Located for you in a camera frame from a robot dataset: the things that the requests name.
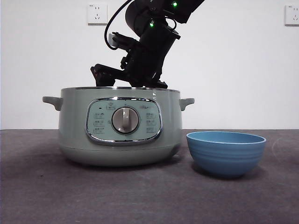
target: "electric pressure cooker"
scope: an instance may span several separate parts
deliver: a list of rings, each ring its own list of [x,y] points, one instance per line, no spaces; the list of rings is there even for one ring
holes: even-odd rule
[[[78,87],[43,97],[59,116],[59,146],[72,161],[135,166],[172,157],[181,143],[181,112],[194,99],[169,89]]]

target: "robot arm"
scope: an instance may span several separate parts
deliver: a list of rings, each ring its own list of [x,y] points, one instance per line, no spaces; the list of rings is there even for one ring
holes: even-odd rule
[[[121,61],[122,70],[97,64],[91,67],[97,86],[113,86],[115,79],[129,82],[133,87],[168,88],[160,81],[164,59],[180,36],[166,19],[186,23],[191,13],[204,0],[135,0],[126,11],[128,26],[140,37],[133,38],[112,33],[107,45],[123,49],[127,56]],[[112,20],[108,23],[105,35]]]

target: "cable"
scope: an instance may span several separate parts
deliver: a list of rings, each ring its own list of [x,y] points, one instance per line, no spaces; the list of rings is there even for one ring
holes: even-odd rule
[[[175,30],[177,28],[177,22],[174,19],[172,19],[172,18],[169,18],[169,17],[165,17],[165,18],[169,19],[169,20],[172,20],[174,22],[174,28],[171,28],[170,30],[171,31]]]
[[[118,49],[118,47],[112,47],[109,42],[108,42],[108,39],[107,39],[107,33],[108,33],[108,29],[111,25],[111,23],[113,22],[113,20],[116,18],[116,16],[118,15],[118,13],[124,8],[126,7],[127,4],[129,4],[132,0],[127,0],[115,13],[114,15],[111,17],[110,21],[108,22],[107,26],[106,26],[106,29],[105,29],[105,33],[104,33],[104,38],[105,38],[105,42],[107,44],[107,46],[112,49],[112,50],[116,50]]]

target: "electrical socket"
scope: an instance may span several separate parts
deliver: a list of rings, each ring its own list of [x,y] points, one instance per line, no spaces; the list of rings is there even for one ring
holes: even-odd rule
[[[285,6],[285,25],[299,25],[299,5]]]
[[[89,4],[87,7],[88,24],[107,24],[108,5],[105,3]]]

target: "control knob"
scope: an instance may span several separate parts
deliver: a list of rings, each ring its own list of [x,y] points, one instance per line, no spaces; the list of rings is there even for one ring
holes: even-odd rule
[[[137,112],[128,107],[118,109],[112,117],[114,128],[124,134],[133,132],[138,127],[138,123],[139,118]]]

